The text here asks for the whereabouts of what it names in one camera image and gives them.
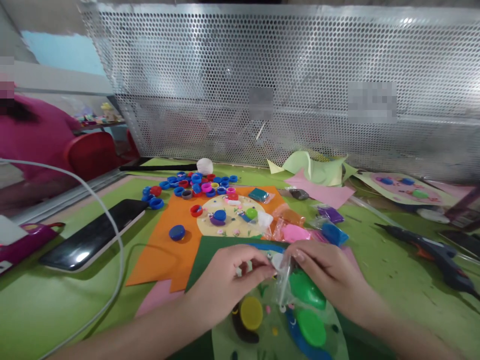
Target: orange foam sheet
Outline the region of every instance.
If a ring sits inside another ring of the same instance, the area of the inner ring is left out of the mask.
[[[255,187],[237,187],[236,192],[246,197],[253,189]],[[271,214],[284,203],[274,186],[259,189],[275,194],[270,203],[262,204],[265,212]],[[171,279],[171,293],[186,288],[202,238],[197,219],[190,215],[190,208],[193,205],[203,206],[208,200],[205,196],[190,200],[177,196],[170,198],[126,282],[127,286]],[[173,241],[169,237],[169,231],[175,225],[183,225],[186,230],[185,238],[180,241]]]

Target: pink shirt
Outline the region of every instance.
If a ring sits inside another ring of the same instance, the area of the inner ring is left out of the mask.
[[[63,154],[67,144],[75,138],[72,130],[80,129],[80,123],[42,100],[20,95],[15,95],[15,100],[26,105],[37,122],[17,122],[8,115],[0,114],[0,158],[32,161],[72,171]],[[13,165],[31,183],[44,183],[66,176],[40,166]]]

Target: cream felt circle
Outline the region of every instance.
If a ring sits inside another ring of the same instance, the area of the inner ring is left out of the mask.
[[[198,229],[205,236],[223,236],[235,238],[251,238],[261,236],[261,233],[251,225],[248,225],[242,216],[248,209],[254,208],[257,212],[265,212],[262,205],[246,196],[238,196],[240,205],[229,205],[226,195],[212,197],[203,205],[203,213],[197,218]],[[217,210],[226,212],[225,225],[215,226],[210,217]]]

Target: phone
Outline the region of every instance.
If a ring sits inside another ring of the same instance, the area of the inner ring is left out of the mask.
[[[438,234],[480,258],[480,239],[477,234],[470,236],[464,232],[455,230],[444,230]]]
[[[109,209],[120,235],[145,214],[146,201],[125,199]],[[38,261],[48,268],[78,273],[88,268],[116,241],[115,231],[107,214],[100,215]]]

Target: forearm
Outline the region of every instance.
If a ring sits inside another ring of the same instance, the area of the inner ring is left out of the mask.
[[[462,357],[435,335],[412,321],[389,314],[369,329],[402,360],[455,360]]]
[[[61,349],[50,359],[165,359],[208,331],[184,295],[124,326]]]

